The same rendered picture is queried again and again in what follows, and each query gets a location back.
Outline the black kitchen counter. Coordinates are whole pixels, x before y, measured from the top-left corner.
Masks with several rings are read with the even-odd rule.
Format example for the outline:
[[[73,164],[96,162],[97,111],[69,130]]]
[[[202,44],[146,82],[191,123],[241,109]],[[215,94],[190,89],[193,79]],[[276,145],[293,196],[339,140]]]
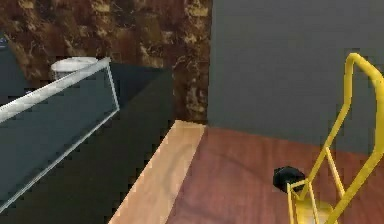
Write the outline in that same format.
[[[0,224],[107,224],[174,122],[168,69],[111,63],[120,110],[0,213]]]

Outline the black round object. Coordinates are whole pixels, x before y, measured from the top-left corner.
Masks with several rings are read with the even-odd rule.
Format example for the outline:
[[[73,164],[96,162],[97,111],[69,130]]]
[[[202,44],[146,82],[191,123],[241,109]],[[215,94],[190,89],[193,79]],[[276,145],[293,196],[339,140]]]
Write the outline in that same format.
[[[274,169],[273,186],[282,192],[287,192],[287,184],[293,184],[306,178],[305,174],[292,166],[283,166]]]

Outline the white round bowl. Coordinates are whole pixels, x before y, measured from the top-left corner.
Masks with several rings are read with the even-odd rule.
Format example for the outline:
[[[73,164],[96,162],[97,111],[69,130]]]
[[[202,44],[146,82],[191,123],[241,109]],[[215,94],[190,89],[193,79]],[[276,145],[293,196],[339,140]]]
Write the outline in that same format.
[[[58,80],[66,75],[86,68],[98,61],[95,57],[69,57],[56,61],[51,65],[51,70],[55,80]]]

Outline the silver framed dark glass panel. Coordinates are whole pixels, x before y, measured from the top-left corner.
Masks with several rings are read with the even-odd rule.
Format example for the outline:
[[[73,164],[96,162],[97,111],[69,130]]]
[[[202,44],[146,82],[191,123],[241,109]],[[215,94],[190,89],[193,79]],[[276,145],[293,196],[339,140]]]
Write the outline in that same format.
[[[0,107],[0,213],[120,110],[104,58]]]

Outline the dark grey appliance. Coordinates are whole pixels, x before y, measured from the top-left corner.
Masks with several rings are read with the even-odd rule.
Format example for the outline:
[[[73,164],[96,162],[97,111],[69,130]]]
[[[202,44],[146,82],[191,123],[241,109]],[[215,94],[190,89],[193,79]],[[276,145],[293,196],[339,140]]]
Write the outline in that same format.
[[[5,34],[0,31],[0,106],[29,93],[25,78]]]

